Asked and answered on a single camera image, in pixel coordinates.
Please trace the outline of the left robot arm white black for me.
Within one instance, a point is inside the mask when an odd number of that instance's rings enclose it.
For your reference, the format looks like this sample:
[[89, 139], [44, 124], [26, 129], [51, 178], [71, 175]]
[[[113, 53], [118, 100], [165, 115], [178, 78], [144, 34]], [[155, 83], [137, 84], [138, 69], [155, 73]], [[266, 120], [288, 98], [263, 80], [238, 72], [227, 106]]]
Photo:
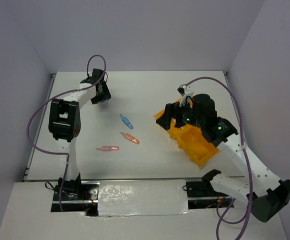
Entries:
[[50, 104], [48, 130], [59, 147], [63, 169], [58, 187], [73, 200], [80, 198], [83, 193], [76, 160], [76, 138], [81, 131], [80, 110], [88, 102], [94, 105], [111, 98], [105, 77], [107, 73], [104, 70], [95, 68], [91, 75], [80, 82], [78, 89], [63, 98], [53, 99]]

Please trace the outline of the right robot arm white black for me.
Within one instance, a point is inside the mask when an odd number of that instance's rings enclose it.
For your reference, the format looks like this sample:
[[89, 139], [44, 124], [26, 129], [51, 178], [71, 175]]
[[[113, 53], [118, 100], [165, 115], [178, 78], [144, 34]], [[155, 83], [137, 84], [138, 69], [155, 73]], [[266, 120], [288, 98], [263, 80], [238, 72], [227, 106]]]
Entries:
[[225, 176], [220, 170], [211, 170], [202, 179], [202, 190], [208, 196], [224, 193], [251, 207], [252, 215], [266, 223], [290, 201], [290, 180], [274, 174], [243, 141], [229, 120], [217, 115], [215, 102], [207, 94], [183, 96], [180, 102], [165, 105], [156, 123], [169, 130], [192, 126], [200, 129], [204, 140], [232, 160], [248, 178], [243, 184]]

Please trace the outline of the blue highlighter pen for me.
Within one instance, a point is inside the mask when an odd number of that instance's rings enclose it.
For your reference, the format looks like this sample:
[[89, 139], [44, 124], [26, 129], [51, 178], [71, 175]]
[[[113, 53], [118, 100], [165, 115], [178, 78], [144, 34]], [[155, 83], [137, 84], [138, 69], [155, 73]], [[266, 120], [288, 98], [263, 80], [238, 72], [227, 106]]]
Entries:
[[121, 117], [121, 120], [123, 121], [123, 123], [124, 123], [124, 124], [129, 128], [129, 129], [131, 129], [131, 130], [134, 129], [132, 123], [129, 121], [129, 119], [128, 119], [126, 116], [120, 114], [120, 117]]

